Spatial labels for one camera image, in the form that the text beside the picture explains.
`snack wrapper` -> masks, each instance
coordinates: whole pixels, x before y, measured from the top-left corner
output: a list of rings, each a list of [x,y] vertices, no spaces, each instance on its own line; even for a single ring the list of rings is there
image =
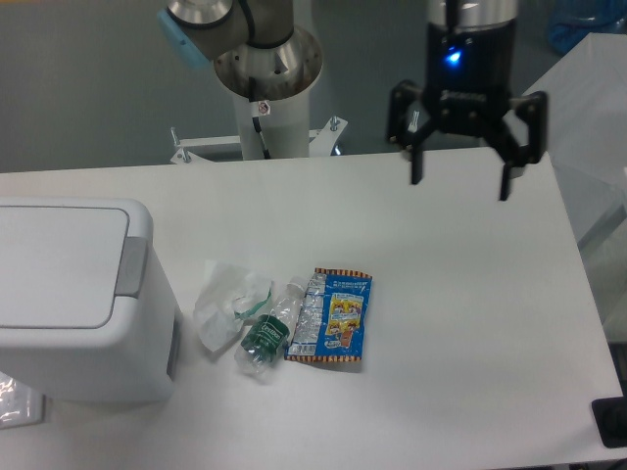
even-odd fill
[[[299,362],[362,360],[365,312],[372,276],[317,267],[309,282],[285,359]]]

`blue led light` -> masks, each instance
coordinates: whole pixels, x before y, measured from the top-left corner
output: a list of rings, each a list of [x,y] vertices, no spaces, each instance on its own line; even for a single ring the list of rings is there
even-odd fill
[[[447,65],[449,65],[450,67],[456,67],[459,65],[459,60],[461,59],[461,52],[460,51],[455,51],[451,54],[449,54],[446,58],[445,58],[445,62],[447,63]]]

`white table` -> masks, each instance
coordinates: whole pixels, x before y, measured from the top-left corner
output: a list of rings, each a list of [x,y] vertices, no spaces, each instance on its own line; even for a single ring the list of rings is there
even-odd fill
[[[514,183],[486,149],[0,175],[0,196],[125,197],[190,318],[205,259],[275,279],[374,276],[352,372],[280,361],[261,385],[187,321],[166,403],[54,402],[2,432],[2,468],[488,469],[627,456],[590,402],[620,395],[548,159]]]

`metal bracket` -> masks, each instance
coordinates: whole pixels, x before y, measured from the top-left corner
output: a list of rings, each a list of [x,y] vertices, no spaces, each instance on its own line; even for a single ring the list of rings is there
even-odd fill
[[[310,130],[310,157],[340,155],[337,141],[347,126],[346,120],[334,116],[324,128]],[[174,127],[171,128],[170,132],[175,150],[170,159],[173,164],[182,165],[198,162],[210,164],[213,161],[201,158],[196,154],[218,155],[241,151],[238,135],[178,140]]]

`bottle cap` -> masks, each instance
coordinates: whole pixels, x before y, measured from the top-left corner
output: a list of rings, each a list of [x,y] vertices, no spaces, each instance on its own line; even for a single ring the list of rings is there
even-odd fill
[[[302,277],[295,276],[290,279],[290,282],[287,285],[298,287],[301,291],[303,291],[303,293],[305,293],[305,291],[307,291],[308,284],[308,280],[303,279]]]

